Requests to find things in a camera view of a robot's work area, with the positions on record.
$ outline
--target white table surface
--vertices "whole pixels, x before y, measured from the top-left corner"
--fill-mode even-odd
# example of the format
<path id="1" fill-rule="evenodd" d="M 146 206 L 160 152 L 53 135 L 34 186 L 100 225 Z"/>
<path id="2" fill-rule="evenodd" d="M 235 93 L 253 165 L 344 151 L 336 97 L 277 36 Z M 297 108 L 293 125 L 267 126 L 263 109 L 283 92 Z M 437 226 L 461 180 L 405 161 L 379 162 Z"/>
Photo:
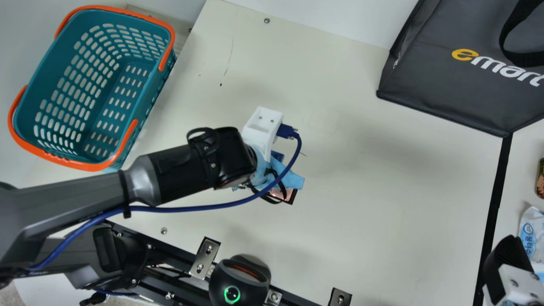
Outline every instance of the white table surface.
<path id="1" fill-rule="evenodd" d="M 195 127 L 241 128 L 265 106 L 302 136 L 294 205 L 111 220 L 193 253 L 204 236 L 219 240 L 217 260 L 260 257 L 272 284 L 320 304 L 333 287 L 352 305 L 472 303 L 501 139 L 377 99 L 387 50 L 265 17 L 207 2 L 127 164 L 185 144 Z M 290 158 L 295 145 L 274 149 Z M 39 160 L 27 186 L 86 175 Z M 249 195 L 205 191 L 167 206 Z M 88 296 L 62 277 L 16 285 L 27 306 Z"/>

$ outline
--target orange basket handle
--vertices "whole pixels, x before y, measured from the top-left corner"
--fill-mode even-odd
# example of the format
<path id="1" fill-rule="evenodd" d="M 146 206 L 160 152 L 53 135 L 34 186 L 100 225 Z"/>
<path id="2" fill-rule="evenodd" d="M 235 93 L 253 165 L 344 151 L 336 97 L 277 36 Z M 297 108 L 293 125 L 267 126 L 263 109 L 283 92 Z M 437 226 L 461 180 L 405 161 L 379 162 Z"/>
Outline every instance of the orange basket handle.
<path id="1" fill-rule="evenodd" d="M 131 124 L 128 127 L 127 133 L 125 134 L 125 136 L 123 137 L 123 140 L 121 141 L 121 145 L 119 145 L 116 152 L 108 160 L 106 160 L 105 162 L 102 162 L 102 163 L 99 163 L 99 164 L 91 164 L 91 163 L 84 163 L 84 162 L 68 160 L 66 158 L 62 158 L 62 157 L 56 156 L 54 154 L 51 154 L 49 152 L 46 152 L 45 150 L 40 149 L 40 148 L 26 142 L 24 139 L 19 137 L 19 135 L 15 131 L 15 129 L 13 127 L 13 115 L 15 114 L 15 110 L 17 109 L 17 106 L 21 102 L 21 98 L 23 97 L 24 91 L 26 89 L 27 89 L 27 86 L 25 85 L 23 87 L 23 89 L 21 89 L 21 91 L 19 91 L 19 94 L 17 95 L 17 98 L 15 98 L 15 101 L 13 102 L 13 104 L 11 105 L 11 108 L 9 109 L 9 114 L 8 114 L 9 132 L 11 133 L 11 136 L 13 137 L 15 142 L 19 146 L 21 146 L 23 149 L 29 151 L 30 153 L 32 153 L 34 155 L 37 155 L 37 156 L 39 156 L 41 158 L 44 158 L 44 159 L 46 159 L 46 160 L 48 160 L 50 162 L 54 162 L 54 163 L 62 165 L 62 166 L 66 166 L 66 167 L 70 167 L 70 168 L 74 168 L 74 169 L 78 169 L 78 170 L 91 171 L 91 172 L 101 171 L 101 170 L 104 170 L 104 169 L 108 168 L 109 166 L 111 166 L 111 164 L 113 164 L 115 162 L 115 160 L 117 160 L 119 155 L 121 155 L 121 153 L 123 152 L 123 149 L 125 148 L 125 145 L 128 142 L 128 139 L 132 135 L 132 132 L 138 126 L 138 120 L 137 119 L 132 120 Z"/>
<path id="2" fill-rule="evenodd" d="M 66 17 L 64 17 L 64 20 L 60 23 L 60 26 L 57 29 L 57 32 L 55 33 L 55 39 L 57 38 L 57 36 L 59 36 L 60 32 L 66 26 L 66 24 L 68 23 L 70 18 L 72 18 L 72 16 L 75 13 L 77 13 L 79 11 L 82 11 L 82 10 L 112 11 L 114 13 L 125 14 L 125 15 L 129 15 L 129 16 L 132 16 L 132 17 L 140 18 L 140 19 L 143 19 L 145 21 L 155 23 L 155 24 L 167 29 L 170 32 L 171 39 L 170 39 L 170 43 L 168 44 L 168 48 L 166 48 L 166 50 L 164 51 L 163 58 L 160 60 L 160 64 L 159 64 L 159 71 L 164 71 L 164 67 L 166 66 L 166 61 L 168 60 L 168 56 L 170 55 L 170 52 L 172 52 L 172 50 L 174 48 L 174 40 L 176 40 L 176 32 L 174 31 L 174 29 L 172 28 L 171 25 L 169 25 L 168 23 L 166 23 L 166 22 L 164 22 L 162 20 L 147 16 L 147 15 L 144 15 L 144 14 L 129 11 L 129 10 L 123 10 L 123 9 L 108 7 L 106 5 L 87 5 L 87 6 L 80 7 L 80 8 L 77 8 L 77 9 L 69 12 L 68 15 Z"/>

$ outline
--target basket hole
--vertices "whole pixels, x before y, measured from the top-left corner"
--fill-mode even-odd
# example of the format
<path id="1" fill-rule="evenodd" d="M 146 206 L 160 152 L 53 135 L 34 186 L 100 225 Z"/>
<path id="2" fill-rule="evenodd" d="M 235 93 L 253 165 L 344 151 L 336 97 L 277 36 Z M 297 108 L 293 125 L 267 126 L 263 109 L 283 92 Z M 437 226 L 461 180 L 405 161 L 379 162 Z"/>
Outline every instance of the basket hole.
<path id="1" fill-rule="evenodd" d="M 64 84 L 64 78 L 62 77 L 62 78 L 60 78 L 59 81 L 57 82 L 57 87 L 58 87 L 58 88 L 61 88 L 61 87 L 63 86 L 63 84 Z"/>

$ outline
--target black shopping bag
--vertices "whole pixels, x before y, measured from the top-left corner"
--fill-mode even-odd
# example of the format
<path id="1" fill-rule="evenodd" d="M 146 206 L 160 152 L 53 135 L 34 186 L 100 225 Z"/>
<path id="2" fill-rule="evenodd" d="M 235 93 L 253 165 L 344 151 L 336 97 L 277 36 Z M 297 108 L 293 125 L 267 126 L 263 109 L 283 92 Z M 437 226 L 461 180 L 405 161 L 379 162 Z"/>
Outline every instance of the black shopping bag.
<path id="1" fill-rule="evenodd" d="M 378 97 L 490 134 L 544 118 L 544 0 L 420 0 Z"/>

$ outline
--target blue cable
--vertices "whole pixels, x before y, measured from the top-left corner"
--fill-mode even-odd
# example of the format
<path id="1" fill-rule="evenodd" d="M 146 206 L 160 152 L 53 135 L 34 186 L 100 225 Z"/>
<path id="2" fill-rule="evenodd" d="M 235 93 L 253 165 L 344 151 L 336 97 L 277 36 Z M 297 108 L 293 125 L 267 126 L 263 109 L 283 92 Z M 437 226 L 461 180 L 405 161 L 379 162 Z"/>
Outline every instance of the blue cable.
<path id="1" fill-rule="evenodd" d="M 113 291 L 108 291 L 108 290 L 104 290 L 104 289 L 98 289 L 98 288 L 94 288 L 93 289 L 94 291 L 98 292 L 98 293 L 102 293 L 104 295 L 111 295 L 111 296 L 131 296 L 131 295 L 137 295 L 136 293 L 122 293 L 122 292 L 113 292 Z"/>
<path id="2" fill-rule="evenodd" d="M 296 158 L 299 156 L 300 149 L 302 148 L 302 139 L 300 139 L 300 135 L 298 133 L 294 132 L 294 131 L 293 131 L 293 137 L 296 139 L 296 142 L 297 142 L 296 150 L 295 150 L 295 153 L 294 153 L 293 157 L 291 158 L 291 160 L 289 161 L 289 163 L 287 164 L 287 166 L 283 170 L 283 172 L 280 173 L 278 175 L 278 177 L 272 183 L 270 183 L 266 188 L 262 189 L 261 191 L 259 191 L 258 193 L 254 194 L 254 195 L 252 195 L 250 197 L 247 197 L 247 198 L 244 198 L 244 199 L 241 199 L 241 200 L 228 202 L 228 203 L 214 204 L 214 205 L 174 207 L 174 208 L 160 208 L 160 207 L 149 207 L 149 206 L 130 206 L 130 210 L 131 211 L 145 211 L 145 212 L 162 212 L 162 213 L 165 213 L 165 212 L 205 211 L 205 210 L 214 210 L 214 209 L 234 207 L 234 206 L 238 206 L 238 205 L 245 204 L 247 202 L 253 201 L 253 200 L 257 199 L 257 198 L 260 198 L 261 196 L 265 195 L 270 189 L 272 189 L 274 186 L 276 186 L 283 179 L 283 177 L 287 175 L 287 173 L 289 172 L 289 170 L 291 170 L 291 167 L 295 163 Z M 68 235 L 68 237 L 66 237 L 56 247 L 56 249 L 53 252 L 51 252 L 51 254 L 49 254 L 44 260 L 42 260 L 42 262 L 40 262 L 40 263 L 38 263 L 36 265 L 33 265 L 31 267 L 28 267 L 27 269 L 30 270 L 30 271 L 37 271 L 37 270 L 44 269 L 53 260 L 55 260 L 55 258 L 57 258 L 60 255 L 60 253 L 62 253 L 64 251 L 64 249 L 66 249 L 66 247 L 68 247 L 68 245 L 72 241 L 74 241 L 77 237 L 79 237 L 81 234 L 83 234 L 86 230 L 88 230 L 89 228 L 91 228 L 91 227 L 93 227 L 93 226 L 95 226 L 97 224 L 102 223 L 107 218 L 109 218 L 111 216 L 114 216 L 114 215 L 117 215 L 117 214 L 120 214 L 120 213 L 123 213 L 123 209 L 114 209 L 114 210 L 111 210 L 111 211 L 108 211 L 108 212 L 104 212 L 103 214 L 101 214 L 101 215 L 87 221 L 80 228 L 78 228 L 77 230 L 73 231 L 70 235 Z"/>

